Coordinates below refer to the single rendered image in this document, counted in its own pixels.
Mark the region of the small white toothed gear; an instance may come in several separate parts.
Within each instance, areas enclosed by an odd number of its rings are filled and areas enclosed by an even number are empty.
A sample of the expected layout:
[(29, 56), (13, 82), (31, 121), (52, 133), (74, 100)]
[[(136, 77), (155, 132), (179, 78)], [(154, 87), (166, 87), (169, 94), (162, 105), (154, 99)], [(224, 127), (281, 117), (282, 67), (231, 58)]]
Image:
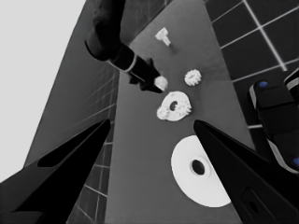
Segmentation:
[(160, 120), (166, 120), (169, 116), (169, 109), (164, 106), (160, 106), (156, 112), (157, 118)]
[(201, 82), (201, 79), (202, 79), (202, 75), (196, 69), (189, 71), (184, 77), (185, 83), (189, 86), (195, 86), (199, 84)]
[(160, 90), (165, 91), (165, 89), (168, 86), (168, 81), (164, 76), (156, 77), (154, 80), (154, 84), (156, 87), (158, 87)]
[(177, 106), (177, 112), (181, 116), (189, 115), (192, 111), (192, 106), (188, 101), (181, 101)]

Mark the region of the large thick white disc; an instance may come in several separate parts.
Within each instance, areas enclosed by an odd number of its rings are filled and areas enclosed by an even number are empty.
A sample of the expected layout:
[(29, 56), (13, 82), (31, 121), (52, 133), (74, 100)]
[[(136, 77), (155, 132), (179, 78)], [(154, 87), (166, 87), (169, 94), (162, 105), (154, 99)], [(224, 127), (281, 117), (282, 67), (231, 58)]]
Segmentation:
[(181, 191), (194, 202), (210, 208), (231, 202), (196, 135), (187, 136), (176, 144), (171, 170)]

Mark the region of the white round pinned carrier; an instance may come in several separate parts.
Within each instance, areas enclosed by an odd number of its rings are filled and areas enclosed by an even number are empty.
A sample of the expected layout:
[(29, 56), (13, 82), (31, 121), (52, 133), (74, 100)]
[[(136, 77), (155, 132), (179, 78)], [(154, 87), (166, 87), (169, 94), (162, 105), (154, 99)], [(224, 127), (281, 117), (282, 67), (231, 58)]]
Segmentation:
[(169, 109), (169, 116), (166, 120), (179, 121), (185, 118), (186, 116), (188, 116), (188, 115), (181, 116), (177, 112), (177, 106), (181, 101), (188, 101), (190, 103), (189, 97), (187, 96), (186, 93), (182, 91), (171, 91), (164, 97), (160, 106), (164, 106)]

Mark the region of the small white T-shaped piece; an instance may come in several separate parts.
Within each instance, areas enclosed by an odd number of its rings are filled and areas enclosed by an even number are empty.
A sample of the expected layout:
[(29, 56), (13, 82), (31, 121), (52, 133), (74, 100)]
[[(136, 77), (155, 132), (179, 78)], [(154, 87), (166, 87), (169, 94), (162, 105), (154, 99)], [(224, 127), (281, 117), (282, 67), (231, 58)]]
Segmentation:
[(164, 42), (168, 47), (171, 45), (171, 41), (168, 38), (168, 31), (164, 27), (156, 35), (155, 38), (159, 41)]

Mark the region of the dark robot body block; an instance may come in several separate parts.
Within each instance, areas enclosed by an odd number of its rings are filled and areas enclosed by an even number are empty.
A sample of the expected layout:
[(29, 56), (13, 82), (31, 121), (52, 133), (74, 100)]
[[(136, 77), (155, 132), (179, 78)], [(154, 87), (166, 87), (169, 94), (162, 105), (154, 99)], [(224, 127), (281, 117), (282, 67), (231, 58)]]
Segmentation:
[(299, 66), (257, 80), (249, 98), (278, 164), (299, 175)]

